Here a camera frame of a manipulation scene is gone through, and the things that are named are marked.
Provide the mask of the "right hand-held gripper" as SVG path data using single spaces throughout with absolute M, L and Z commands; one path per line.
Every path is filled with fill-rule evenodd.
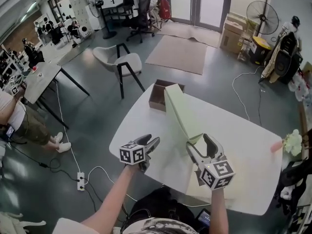
M 203 134 L 206 143 L 206 156 L 203 156 L 194 144 L 187 142 L 186 150 L 194 164 L 200 165 L 195 171 L 200 186 L 206 185 L 211 191 L 228 186 L 235 176 L 232 164 L 223 153 L 222 145 L 209 134 Z

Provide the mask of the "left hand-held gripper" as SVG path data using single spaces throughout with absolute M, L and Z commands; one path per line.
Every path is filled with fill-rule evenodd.
M 124 144 L 119 148 L 119 161 L 127 165 L 138 165 L 142 172 L 146 172 L 153 152 L 160 143 L 160 137 L 151 140 L 152 135 L 147 134 L 133 140 L 133 143 Z

